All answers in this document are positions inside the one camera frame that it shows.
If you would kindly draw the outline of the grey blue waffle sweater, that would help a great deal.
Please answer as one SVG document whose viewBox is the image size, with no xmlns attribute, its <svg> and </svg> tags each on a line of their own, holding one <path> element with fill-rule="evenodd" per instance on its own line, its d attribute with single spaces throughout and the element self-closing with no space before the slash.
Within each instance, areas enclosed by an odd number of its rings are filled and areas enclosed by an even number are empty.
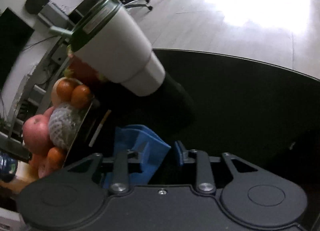
<svg viewBox="0 0 320 231">
<path fill-rule="evenodd" d="M 114 154 L 126 150 L 138 156 L 138 168 L 129 174 L 132 185 L 146 185 L 170 149 L 170 145 L 144 125 L 116 128 Z"/>
</svg>

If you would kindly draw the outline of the black fruit tray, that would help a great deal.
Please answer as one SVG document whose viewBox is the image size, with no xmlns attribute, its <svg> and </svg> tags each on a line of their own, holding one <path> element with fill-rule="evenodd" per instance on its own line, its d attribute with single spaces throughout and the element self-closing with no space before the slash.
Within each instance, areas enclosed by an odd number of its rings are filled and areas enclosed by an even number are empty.
<svg viewBox="0 0 320 231">
<path fill-rule="evenodd" d="M 92 101 L 68 150 L 64 167 L 95 153 L 104 157 L 113 156 L 116 130 L 114 115 L 112 100 Z"/>
</svg>

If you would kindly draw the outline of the small orange tangerine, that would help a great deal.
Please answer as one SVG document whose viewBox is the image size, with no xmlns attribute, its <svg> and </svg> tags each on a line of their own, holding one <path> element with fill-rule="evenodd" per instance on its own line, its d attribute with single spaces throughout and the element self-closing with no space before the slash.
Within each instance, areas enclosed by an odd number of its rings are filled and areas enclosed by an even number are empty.
<svg viewBox="0 0 320 231">
<path fill-rule="evenodd" d="M 65 150 L 55 146 L 51 148 L 48 152 L 48 165 L 52 169 L 60 169 L 63 166 L 65 158 Z"/>
</svg>

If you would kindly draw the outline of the foam netted fruit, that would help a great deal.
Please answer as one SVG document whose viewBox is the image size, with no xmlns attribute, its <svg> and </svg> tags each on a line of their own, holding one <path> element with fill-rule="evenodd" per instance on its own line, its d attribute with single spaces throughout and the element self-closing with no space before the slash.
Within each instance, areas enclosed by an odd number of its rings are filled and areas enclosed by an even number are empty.
<svg viewBox="0 0 320 231">
<path fill-rule="evenodd" d="M 52 143 L 62 149 L 69 149 L 82 122 L 78 109 L 64 102 L 52 113 L 48 123 Z"/>
</svg>

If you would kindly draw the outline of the large red apple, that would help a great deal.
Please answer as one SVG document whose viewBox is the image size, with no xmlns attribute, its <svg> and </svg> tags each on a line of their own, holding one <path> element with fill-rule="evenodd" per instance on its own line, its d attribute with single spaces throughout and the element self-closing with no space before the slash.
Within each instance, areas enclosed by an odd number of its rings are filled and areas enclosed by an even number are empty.
<svg viewBox="0 0 320 231">
<path fill-rule="evenodd" d="M 49 137 L 48 123 L 49 119 L 46 116 L 38 114 L 23 124 L 23 141 L 31 153 L 47 155 L 53 146 Z"/>
</svg>

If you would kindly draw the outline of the orange juice bottle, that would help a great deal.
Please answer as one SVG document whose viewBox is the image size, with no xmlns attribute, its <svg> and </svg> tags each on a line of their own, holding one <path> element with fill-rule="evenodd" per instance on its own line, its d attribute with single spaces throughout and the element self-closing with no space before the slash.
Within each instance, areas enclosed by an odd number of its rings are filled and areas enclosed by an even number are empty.
<svg viewBox="0 0 320 231">
<path fill-rule="evenodd" d="M 18 194 L 27 185 L 38 180 L 37 172 L 28 164 L 1 152 L 1 187 Z"/>
</svg>

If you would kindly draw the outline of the red dragon fruit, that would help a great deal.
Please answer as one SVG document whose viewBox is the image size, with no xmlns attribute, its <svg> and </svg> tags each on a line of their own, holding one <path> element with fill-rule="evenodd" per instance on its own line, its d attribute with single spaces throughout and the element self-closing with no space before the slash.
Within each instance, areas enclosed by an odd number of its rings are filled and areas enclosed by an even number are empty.
<svg viewBox="0 0 320 231">
<path fill-rule="evenodd" d="M 67 78 L 75 78 L 82 83 L 91 83 L 95 81 L 107 81 L 107 78 L 92 68 L 89 64 L 78 58 L 72 51 L 71 45 L 67 46 L 67 56 L 69 65 L 64 71 Z"/>
</svg>

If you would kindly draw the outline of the white tumbler green lid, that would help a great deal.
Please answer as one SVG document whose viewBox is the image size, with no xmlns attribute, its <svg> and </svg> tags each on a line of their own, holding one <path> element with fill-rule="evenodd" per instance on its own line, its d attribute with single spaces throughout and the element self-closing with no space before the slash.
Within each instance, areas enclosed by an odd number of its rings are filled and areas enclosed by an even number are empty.
<svg viewBox="0 0 320 231">
<path fill-rule="evenodd" d="M 76 57 L 137 96 L 152 94 L 165 80 L 150 41 L 117 0 L 101 0 L 72 30 L 52 26 L 50 32 L 69 39 Z"/>
</svg>

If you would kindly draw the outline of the right grey tower speaker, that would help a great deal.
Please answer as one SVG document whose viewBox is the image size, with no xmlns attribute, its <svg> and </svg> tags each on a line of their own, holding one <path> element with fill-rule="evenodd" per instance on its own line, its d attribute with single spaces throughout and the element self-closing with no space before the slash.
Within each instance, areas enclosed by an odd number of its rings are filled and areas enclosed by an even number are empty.
<svg viewBox="0 0 320 231">
<path fill-rule="evenodd" d="M 53 2 L 48 2 L 46 5 L 44 5 L 37 14 L 37 17 L 47 27 L 56 26 L 64 29 L 72 29 L 75 26 L 67 14 Z"/>
</svg>

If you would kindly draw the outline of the black wall television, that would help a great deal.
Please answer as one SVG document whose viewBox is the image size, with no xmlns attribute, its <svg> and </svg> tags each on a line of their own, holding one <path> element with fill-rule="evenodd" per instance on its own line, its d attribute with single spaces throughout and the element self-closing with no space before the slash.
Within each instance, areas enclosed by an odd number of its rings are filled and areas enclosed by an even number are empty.
<svg viewBox="0 0 320 231">
<path fill-rule="evenodd" d="M 1 13 L 0 87 L 3 89 L 19 53 L 34 33 L 34 29 L 10 8 Z"/>
</svg>

